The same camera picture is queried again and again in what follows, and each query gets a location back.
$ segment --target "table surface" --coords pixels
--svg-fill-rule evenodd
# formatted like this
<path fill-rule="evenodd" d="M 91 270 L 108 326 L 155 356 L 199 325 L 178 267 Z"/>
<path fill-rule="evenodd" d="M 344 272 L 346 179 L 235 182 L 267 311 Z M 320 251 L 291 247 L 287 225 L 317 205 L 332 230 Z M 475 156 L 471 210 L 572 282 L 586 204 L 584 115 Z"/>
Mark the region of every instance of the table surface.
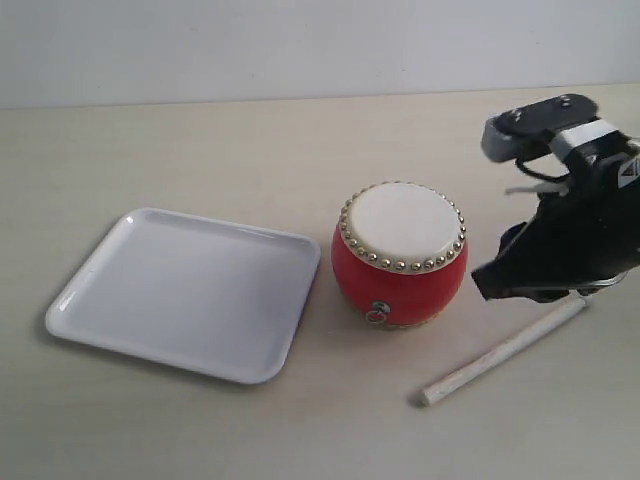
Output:
<path fill-rule="evenodd" d="M 432 323 L 367 327 L 329 263 L 339 209 L 382 180 L 456 200 L 470 266 L 531 216 L 485 119 L 576 91 L 640 132 L 640 85 L 0 111 L 3 479 L 628 479 L 640 469 L 638 275 L 438 405 L 408 400 L 548 311 L 467 279 Z M 281 374 L 241 387 L 50 337 L 44 311 L 144 206 L 293 231 L 323 258 Z"/>

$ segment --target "metal ring handle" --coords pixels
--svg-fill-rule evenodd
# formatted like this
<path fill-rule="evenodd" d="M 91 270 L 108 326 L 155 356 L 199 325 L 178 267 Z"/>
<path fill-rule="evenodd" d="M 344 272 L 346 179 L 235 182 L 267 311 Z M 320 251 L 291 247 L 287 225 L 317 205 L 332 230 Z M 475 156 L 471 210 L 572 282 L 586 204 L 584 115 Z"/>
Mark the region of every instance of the metal ring handle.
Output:
<path fill-rule="evenodd" d="M 384 302 L 375 301 L 371 304 L 371 310 L 367 312 L 364 318 L 371 325 L 382 325 L 387 321 L 387 313 L 391 312 L 391 307 Z"/>

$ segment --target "red drum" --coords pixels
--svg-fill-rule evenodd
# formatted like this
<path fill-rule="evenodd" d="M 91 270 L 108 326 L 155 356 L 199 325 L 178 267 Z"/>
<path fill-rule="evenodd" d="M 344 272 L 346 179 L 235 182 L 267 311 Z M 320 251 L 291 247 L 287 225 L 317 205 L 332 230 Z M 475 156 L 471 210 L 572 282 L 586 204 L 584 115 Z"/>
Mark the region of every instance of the red drum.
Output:
<path fill-rule="evenodd" d="M 464 219 L 422 185 L 385 182 L 342 208 L 331 263 L 344 295 L 372 324 L 428 321 L 453 299 L 467 265 Z"/>

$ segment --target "white square plate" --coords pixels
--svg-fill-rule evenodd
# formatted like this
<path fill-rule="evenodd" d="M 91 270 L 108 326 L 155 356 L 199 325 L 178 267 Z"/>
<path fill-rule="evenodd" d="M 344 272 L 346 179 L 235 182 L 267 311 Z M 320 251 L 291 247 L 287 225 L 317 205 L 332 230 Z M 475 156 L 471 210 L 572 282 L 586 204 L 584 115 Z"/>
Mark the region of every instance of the white square plate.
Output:
<path fill-rule="evenodd" d="M 310 238 L 125 215 L 46 314 L 50 333 L 240 383 L 283 367 L 320 260 Z"/>

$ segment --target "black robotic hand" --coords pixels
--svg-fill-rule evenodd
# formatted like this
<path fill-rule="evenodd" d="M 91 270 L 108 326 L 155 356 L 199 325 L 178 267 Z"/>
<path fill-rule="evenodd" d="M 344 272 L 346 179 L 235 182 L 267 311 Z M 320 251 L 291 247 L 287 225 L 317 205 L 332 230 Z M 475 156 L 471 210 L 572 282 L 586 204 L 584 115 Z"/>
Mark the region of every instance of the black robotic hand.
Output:
<path fill-rule="evenodd" d="M 614 285 L 640 264 L 640 144 L 568 94 L 487 121 L 482 138 L 494 162 L 515 160 L 534 188 L 538 209 L 507 230 L 495 259 L 472 272 L 487 300 L 556 301 Z M 528 163 L 553 153 L 568 170 L 551 177 Z"/>

